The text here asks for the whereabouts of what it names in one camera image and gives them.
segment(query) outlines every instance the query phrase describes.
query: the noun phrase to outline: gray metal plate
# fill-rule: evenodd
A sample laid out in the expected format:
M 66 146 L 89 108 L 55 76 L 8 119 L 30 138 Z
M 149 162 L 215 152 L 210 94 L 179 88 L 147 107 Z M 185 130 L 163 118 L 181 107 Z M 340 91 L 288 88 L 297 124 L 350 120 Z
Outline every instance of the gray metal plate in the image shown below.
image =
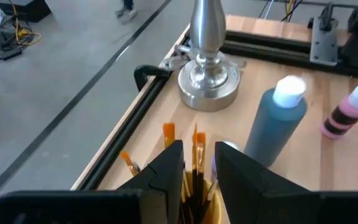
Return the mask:
M 335 66 L 338 63 L 337 21 L 331 21 L 330 31 L 320 30 L 320 23 L 321 19 L 315 16 L 311 31 L 310 61 Z

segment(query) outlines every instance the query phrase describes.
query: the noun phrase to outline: orange paintbrush bristles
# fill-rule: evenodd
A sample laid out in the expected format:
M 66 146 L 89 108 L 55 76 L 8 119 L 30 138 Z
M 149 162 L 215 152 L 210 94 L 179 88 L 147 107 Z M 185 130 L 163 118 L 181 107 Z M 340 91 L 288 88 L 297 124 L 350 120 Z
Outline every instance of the orange paintbrush bristles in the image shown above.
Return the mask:
M 204 172 L 205 145 L 205 133 L 197 133 L 198 172 Z
M 125 163 L 127 164 L 129 170 L 132 172 L 133 175 L 136 175 L 139 173 L 139 171 L 137 170 L 137 167 L 134 165 L 134 163 L 132 163 L 131 159 L 129 158 L 128 153 L 126 152 L 120 152 L 121 158 L 125 161 Z
M 164 133 L 164 146 L 167 148 L 175 140 L 175 124 L 174 123 L 165 123 L 162 126 Z

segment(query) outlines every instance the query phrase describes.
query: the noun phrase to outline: black equipment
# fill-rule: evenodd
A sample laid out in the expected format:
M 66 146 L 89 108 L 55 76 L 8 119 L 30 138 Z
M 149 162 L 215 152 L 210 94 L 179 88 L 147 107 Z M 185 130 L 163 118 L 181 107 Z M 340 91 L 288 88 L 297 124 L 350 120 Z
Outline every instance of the black equipment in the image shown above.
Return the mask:
M 224 142 L 215 158 L 231 223 L 358 223 L 358 192 L 311 192 Z
M 22 21 L 39 22 L 51 13 L 45 0 L 11 0 L 17 16 Z M 9 0 L 0 0 L 0 8 L 6 15 L 13 16 L 14 11 Z
M 0 224 L 176 224 L 182 173 L 183 143 L 175 141 L 117 190 L 21 191 L 3 195 Z
M 310 192 L 224 142 L 216 142 L 215 155 L 231 223 L 358 223 L 358 192 Z M 177 224 L 182 169 L 183 143 L 176 140 L 117 190 L 6 194 L 0 224 Z

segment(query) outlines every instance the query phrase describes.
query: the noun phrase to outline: black clamp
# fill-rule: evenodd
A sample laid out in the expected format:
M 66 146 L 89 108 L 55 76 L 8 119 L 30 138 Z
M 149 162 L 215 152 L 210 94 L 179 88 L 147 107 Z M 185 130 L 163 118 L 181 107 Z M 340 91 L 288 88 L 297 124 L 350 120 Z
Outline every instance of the black clamp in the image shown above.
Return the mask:
M 171 71 L 153 65 L 139 65 L 134 71 L 136 87 L 139 91 L 146 85 L 148 81 L 147 77 L 169 78 L 170 75 Z
M 327 3 L 327 5 L 324 7 L 323 11 L 321 12 L 320 18 L 321 18 L 321 22 L 320 22 L 320 30 L 325 30 L 325 31 L 330 31 L 333 27 L 331 25 L 331 21 L 335 20 L 333 19 L 333 3 L 329 2 Z M 311 29 L 313 28 L 313 20 L 314 17 L 310 18 L 309 23 L 308 23 L 308 28 Z

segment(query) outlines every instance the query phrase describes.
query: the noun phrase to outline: brush handle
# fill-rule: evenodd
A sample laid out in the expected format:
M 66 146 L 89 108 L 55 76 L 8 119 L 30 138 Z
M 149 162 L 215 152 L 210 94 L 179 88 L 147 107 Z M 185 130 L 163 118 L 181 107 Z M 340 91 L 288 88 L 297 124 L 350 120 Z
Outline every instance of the brush handle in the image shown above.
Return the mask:
M 203 222 L 206 211 L 208 211 L 208 207 L 210 204 L 211 204 L 210 200 L 205 200 L 204 204 L 202 205 L 202 207 L 200 209 L 198 216 L 195 219 L 194 224 L 201 224 Z
M 179 206 L 179 217 L 178 217 L 178 223 L 179 224 L 186 224 L 186 220 L 185 220 L 185 214 L 183 213 L 183 203 L 180 204 Z
M 197 176 L 197 207 L 201 208 L 203 206 L 203 196 L 204 196 L 204 173 L 199 172 Z
M 198 180 L 197 180 L 197 170 L 193 169 L 193 212 L 196 213 L 197 206 L 197 198 L 198 198 Z
M 183 212 L 183 216 L 185 217 L 185 224 L 191 223 L 190 208 L 186 202 L 181 204 L 181 210 Z

